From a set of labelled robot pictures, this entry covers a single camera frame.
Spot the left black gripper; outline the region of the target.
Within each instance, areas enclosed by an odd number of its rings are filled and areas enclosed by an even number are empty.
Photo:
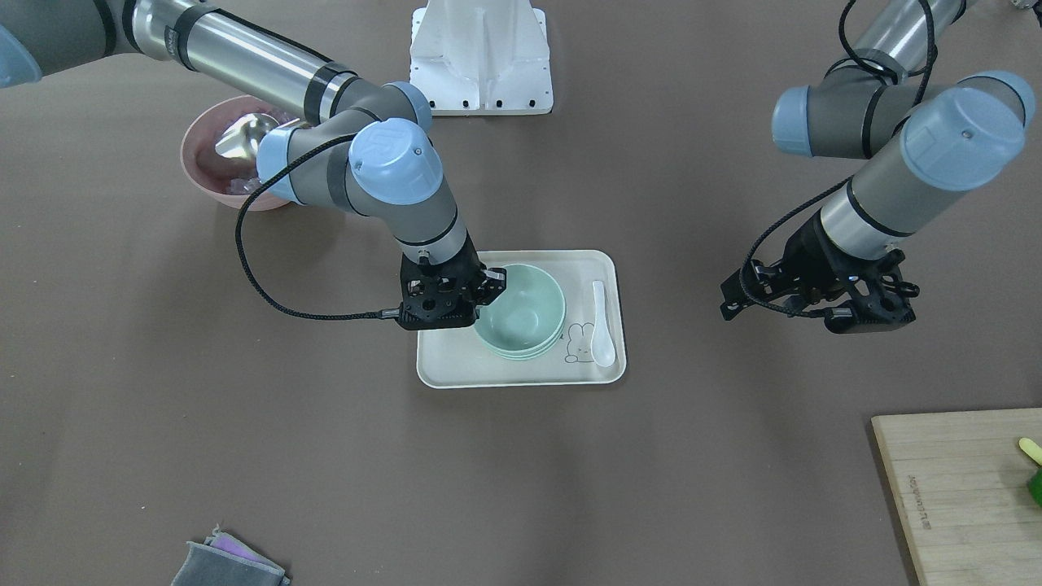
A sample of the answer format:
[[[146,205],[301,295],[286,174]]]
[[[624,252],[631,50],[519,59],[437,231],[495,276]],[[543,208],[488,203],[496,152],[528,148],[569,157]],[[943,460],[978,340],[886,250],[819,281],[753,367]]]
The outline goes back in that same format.
[[[900,249],[876,260],[850,257],[833,244],[815,215],[786,241],[777,263],[751,260],[721,283],[720,312],[730,321],[759,298],[785,315],[820,317],[835,334],[900,329],[915,321],[909,301],[920,292],[902,278],[904,259]]]

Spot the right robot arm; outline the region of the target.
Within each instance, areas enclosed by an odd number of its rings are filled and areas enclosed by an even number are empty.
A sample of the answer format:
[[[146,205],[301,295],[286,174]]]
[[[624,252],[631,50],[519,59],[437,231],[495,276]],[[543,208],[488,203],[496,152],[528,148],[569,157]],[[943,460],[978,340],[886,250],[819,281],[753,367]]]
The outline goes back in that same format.
[[[111,55],[171,60],[294,116],[260,140],[260,188],[386,223],[401,246],[402,301],[373,313],[402,329],[461,329],[505,292],[480,262],[429,140],[427,97],[373,86],[290,38],[208,1],[4,1],[2,86]]]

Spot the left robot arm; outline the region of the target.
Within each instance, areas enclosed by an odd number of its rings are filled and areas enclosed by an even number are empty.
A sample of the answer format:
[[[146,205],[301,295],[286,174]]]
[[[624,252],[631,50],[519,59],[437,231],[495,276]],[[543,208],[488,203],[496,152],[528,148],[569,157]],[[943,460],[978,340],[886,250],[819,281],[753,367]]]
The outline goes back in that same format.
[[[1034,90],[1006,71],[931,88],[940,34],[968,1],[892,1],[819,86],[782,93],[774,144],[789,155],[863,160],[815,198],[820,207],[772,264],[748,253],[722,282],[731,320],[760,306],[820,319],[836,334],[900,329],[920,290],[900,273],[900,244],[1019,156]]]

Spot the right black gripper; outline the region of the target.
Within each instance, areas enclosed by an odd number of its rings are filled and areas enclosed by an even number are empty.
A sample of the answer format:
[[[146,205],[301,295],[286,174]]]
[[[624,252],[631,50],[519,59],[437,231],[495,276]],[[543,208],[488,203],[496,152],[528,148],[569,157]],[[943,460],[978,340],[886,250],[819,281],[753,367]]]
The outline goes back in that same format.
[[[479,307],[490,306],[506,290],[506,268],[487,268],[473,243],[457,255],[432,265],[401,257],[401,304],[381,311],[402,329],[465,329],[479,318]]]

